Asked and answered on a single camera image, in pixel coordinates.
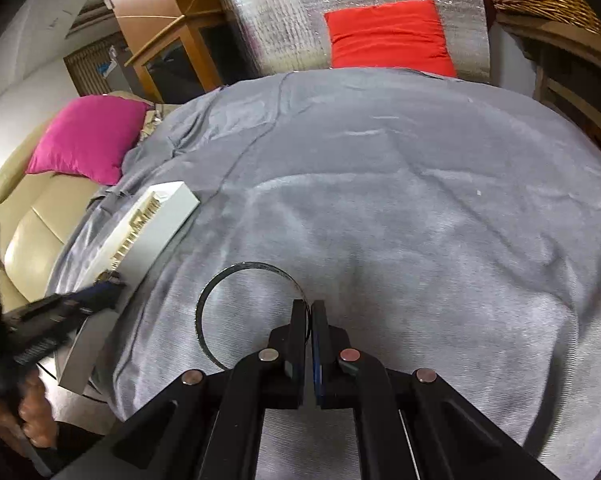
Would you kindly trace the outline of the left human hand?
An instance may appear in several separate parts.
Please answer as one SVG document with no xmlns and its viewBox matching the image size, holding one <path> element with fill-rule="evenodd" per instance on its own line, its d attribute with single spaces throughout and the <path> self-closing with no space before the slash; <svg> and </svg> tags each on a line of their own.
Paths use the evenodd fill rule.
<svg viewBox="0 0 601 480">
<path fill-rule="evenodd" d="M 20 456 L 25 456 L 25 441 L 35 448 L 55 448 L 58 424 L 38 368 L 20 385 L 20 394 L 17 415 L 0 399 L 0 439 Z"/>
</svg>

